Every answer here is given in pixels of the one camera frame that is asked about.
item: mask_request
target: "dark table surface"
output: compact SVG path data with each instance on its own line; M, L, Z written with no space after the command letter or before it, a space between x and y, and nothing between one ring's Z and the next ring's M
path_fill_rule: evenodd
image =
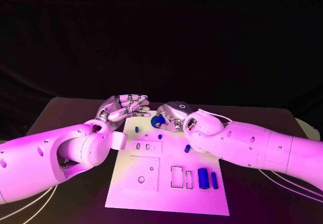
M94 118L103 102L104 100L53 98L28 135L82 124ZM162 103L152 103L152 110L157 110L160 105ZM235 121L252 123L280 133L306 137L291 113L284 109L214 105L192 105L192 108L195 110L201 108ZM267 179L257 169L240 167L222 160L221 169L229 216L105 208L117 154L118 151L111 150L108 158L100 166L58 186L53 197L30 220L30 224L323 223L323 204L320 202L286 190ZM0 205L0 217L29 204L39 195ZM42 207L49 195L20 213L0 221L0 224L22 224Z

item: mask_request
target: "black backdrop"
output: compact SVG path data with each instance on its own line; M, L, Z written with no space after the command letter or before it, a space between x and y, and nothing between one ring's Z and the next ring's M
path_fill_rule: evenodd
M322 1L6 1L0 139L49 100L281 107L323 131Z

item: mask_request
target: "white cable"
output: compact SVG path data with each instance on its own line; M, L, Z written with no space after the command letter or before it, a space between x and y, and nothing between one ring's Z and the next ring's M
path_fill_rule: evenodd
M310 198L310 199L313 199L313 200L316 200L316 201L319 201L319 202L322 202L323 203L323 201L322 200L319 200L319 199L316 199L316 198L313 198L313 197L310 197L310 196L307 196L307 195L304 195L303 193L300 193L300 192L297 192L296 190L293 190L293 189L290 189L290 188L287 188L286 186L283 186L278 182L276 182L268 176L267 176L267 178L274 182L274 183L277 183L281 187L284 187L286 189L289 189L290 191L293 191L294 193L297 193L299 195L303 195L303 196L306 196L307 198Z
M15 215L16 213L19 213L22 210L25 210L33 203L36 203L38 200L41 200L41 198L49 193L49 191L52 190L52 188L43 193L43 195L33 201L30 202L25 207L22 207L19 210L16 210L12 214L9 214L7 216L0 218L0 221L3 219L6 219L7 217L10 217L12 215Z
M32 218L39 214L39 212L42 211L45 205L48 204L48 202L49 202L49 200L52 198L52 195L53 195L53 192L55 192L56 188L58 188L58 186L55 186L55 189L52 191L51 197L49 197L48 201L45 202L43 206L41 207L39 211L35 213L35 215L30 217L30 219L23 224L26 224L32 220Z
M271 171L284 181L287 181L289 183L291 183L294 186L297 186L299 188L307 190L309 192L312 192L314 195L319 195L320 197L323 197L322 194L316 193L313 190L304 188L303 186L300 186L299 184L293 183L291 181L289 181L286 178L283 178L274 171Z

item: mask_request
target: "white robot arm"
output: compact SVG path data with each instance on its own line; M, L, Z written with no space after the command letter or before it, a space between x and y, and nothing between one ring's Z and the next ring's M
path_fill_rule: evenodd
M192 148L250 168L281 172L323 190L323 142L293 137L203 110L169 102L157 110L166 123L156 126L182 131Z
M113 96L95 119L0 144L0 204L25 199L98 166L110 149L123 150L116 132L128 117L149 117L146 95Z

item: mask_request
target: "blue object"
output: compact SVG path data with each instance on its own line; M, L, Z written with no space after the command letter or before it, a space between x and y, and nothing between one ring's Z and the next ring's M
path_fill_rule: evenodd
M211 183L209 183L208 169L206 168L198 169L198 176L199 176L201 189L209 189L211 188Z
M166 123L165 118L163 118L163 115L160 115L160 116L153 116L150 123L152 123L152 125L153 125L154 128L159 128L159 127L156 126L156 124L157 124L157 123L160 123L160 124L165 124L165 123Z
M218 189L218 181L216 181L216 175L215 172L211 173L211 177L212 177L212 183L214 183L214 188Z
M190 151L190 145L186 145L186 147L185 147L185 150L183 150L186 153L189 153L189 151Z

